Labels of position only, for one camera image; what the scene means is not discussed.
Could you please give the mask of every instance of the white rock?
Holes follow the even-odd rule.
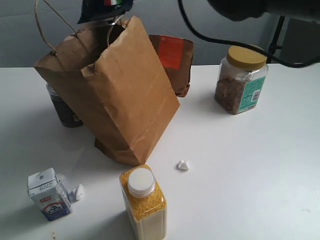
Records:
[[[75,199],[77,201],[81,200],[84,197],[85,190],[84,186],[82,184],[79,184],[79,186],[75,190]]]
[[[179,163],[178,163],[178,169],[188,171],[189,168],[190,168],[190,163],[189,163],[189,161],[184,161],[184,160],[180,160],[180,161],[179,161]]]

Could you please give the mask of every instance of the small carton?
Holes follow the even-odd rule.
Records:
[[[29,176],[27,187],[29,197],[49,221],[72,212],[68,192],[53,168]]]

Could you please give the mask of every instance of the white table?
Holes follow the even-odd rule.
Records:
[[[270,66],[257,107],[213,100],[218,66],[193,66],[191,88],[150,158],[168,202],[167,240],[320,239],[320,64]],[[0,239],[133,240],[119,184],[84,126],[63,127],[32,68],[0,69]],[[176,170],[179,160],[191,170]],[[74,213],[48,222],[27,177],[54,168]]]

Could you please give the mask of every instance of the brown paper package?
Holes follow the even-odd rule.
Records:
[[[160,35],[149,35],[150,41],[159,54]],[[185,97],[190,88],[190,70],[194,58],[194,43],[183,39],[182,56],[179,69],[165,67],[175,94],[178,97]]]
[[[96,137],[113,160],[144,164],[179,108],[168,76],[138,17],[70,35],[34,68]]]

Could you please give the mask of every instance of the white cap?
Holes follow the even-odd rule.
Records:
[[[130,194],[136,198],[149,196],[156,187],[153,173],[144,167],[133,170],[128,178],[128,189]]]

